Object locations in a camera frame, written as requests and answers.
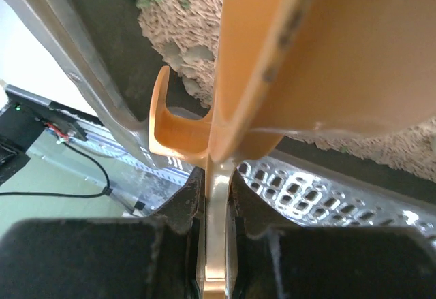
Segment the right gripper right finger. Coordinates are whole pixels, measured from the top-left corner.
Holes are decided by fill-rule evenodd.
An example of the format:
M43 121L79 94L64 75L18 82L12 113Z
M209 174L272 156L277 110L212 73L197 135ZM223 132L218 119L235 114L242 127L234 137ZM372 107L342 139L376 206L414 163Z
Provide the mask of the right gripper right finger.
M410 227L300 227L231 182L233 298L434 298L435 250Z

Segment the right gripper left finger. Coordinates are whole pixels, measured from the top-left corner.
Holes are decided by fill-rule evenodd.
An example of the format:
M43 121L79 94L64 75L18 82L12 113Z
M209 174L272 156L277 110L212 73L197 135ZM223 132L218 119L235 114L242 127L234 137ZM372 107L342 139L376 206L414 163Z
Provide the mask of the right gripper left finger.
M199 298L204 171L145 218L27 219L1 238L2 298Z

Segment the yellow litter scoop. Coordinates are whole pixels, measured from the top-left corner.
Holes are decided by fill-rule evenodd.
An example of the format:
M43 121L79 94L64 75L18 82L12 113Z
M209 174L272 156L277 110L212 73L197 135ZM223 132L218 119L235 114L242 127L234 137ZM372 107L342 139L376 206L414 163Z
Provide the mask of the yellow litter scoop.
M228 298L237 165L290 134L371 137L435 116L435 0L223 0L208 114L172 114L168 81L163 67L149 148L205 170L200 293Z

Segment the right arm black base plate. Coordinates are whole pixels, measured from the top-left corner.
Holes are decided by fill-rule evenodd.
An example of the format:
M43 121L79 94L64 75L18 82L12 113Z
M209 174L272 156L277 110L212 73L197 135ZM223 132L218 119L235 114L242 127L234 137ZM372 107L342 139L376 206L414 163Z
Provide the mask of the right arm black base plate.
M86 140L84 129L72 117L52 105L40 104L6 92L7 103L1 109L1 167L22 159L26 151L46 129L57 136Z

